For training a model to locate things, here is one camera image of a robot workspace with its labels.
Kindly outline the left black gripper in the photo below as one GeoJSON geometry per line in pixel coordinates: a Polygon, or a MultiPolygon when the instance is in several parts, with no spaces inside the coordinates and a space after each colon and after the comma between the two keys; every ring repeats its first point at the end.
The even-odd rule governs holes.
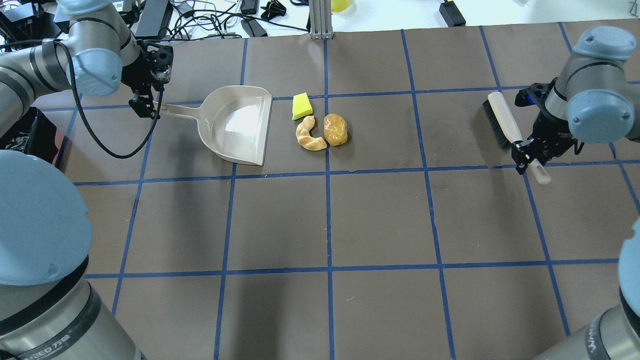
{"type": "Polygon", "coordinates": [[[135,43],[141,52],[135,61],[122,68],[121,82],[132,91],[128,104],[137,116],[154,119],[157,110],[152,89],[163,92],[170,82],[174,50],[172,46],[152,39],[138,39],[135,43]]]}

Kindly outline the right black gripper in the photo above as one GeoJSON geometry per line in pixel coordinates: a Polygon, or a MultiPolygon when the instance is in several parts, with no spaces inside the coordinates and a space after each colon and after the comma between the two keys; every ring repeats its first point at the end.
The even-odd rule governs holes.
{"type": "Polygon", "coordinates": [[[573,137],[566,120],[551,114],[546,107],[551,96],[557,94],[556,81],[557,78],[554,78],[548,84],[534,83],[521,89],[515,96],[514,104],[517,107],[536,105],[539,109],[531,135],[511,145],[511,157],[519,175],[526,172],[534,159],[544,166],[549,160],[562,157],[571,147],[574,154],[579,155],[585,145],[573,137]]]}

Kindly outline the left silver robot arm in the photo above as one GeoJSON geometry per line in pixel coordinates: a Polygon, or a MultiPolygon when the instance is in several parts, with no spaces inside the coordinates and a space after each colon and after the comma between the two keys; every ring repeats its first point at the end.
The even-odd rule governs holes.
{"type": "MultiPolygon", "coordinates": [[[[16,41],[1,54],[1,134],[41,96],[109,96],[131,88],[139,117],[159,119],[173,50],[148,50],[109,0],[60,0],[67,39],[16,41]]],[[[86,280],[93,228],[77,187],[50,160],[1,151],[1,358],[144,360],[86,280]]]]}

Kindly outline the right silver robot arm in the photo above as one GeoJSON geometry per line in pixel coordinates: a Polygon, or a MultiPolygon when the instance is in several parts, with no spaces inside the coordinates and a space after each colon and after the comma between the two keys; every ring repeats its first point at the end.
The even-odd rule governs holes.
{"type": "MultiPolygon", "coordinates": [[[[628,30],[601,25],[585,30],[560,75],[533,84],[516,97],[540,112],[526,140],[512,140],[519,173],[543,166],[573,145],[639,141],[639,87],[624,72],[637,41],[628,30]]],[[[639,358],[639,223],[618,257],[619,305],[537,356],[538,360],[637,360],[639,358]]]]}

